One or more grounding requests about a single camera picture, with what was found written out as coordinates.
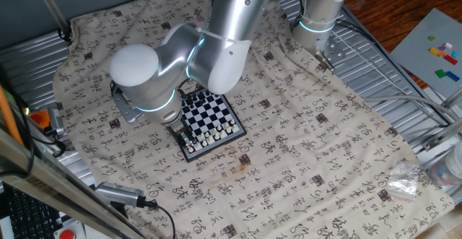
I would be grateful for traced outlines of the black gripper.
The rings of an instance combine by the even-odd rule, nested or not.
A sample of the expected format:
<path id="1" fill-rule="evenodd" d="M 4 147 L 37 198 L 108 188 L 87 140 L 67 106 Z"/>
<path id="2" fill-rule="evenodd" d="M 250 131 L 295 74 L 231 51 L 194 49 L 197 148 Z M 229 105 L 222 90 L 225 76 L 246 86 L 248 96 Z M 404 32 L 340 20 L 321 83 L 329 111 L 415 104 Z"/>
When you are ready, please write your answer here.
<path id="1" fill-rule="evenodd" d="M 182 118 L 177 118 L 173 122 L 168 123 L 166 127 L 167 130 L 175 137 L 179 147 L 184 147 L 184 143 L 186 147 L 193 146 L 193 138 L 187 131 L 185 131 L 186 128 Z"/>

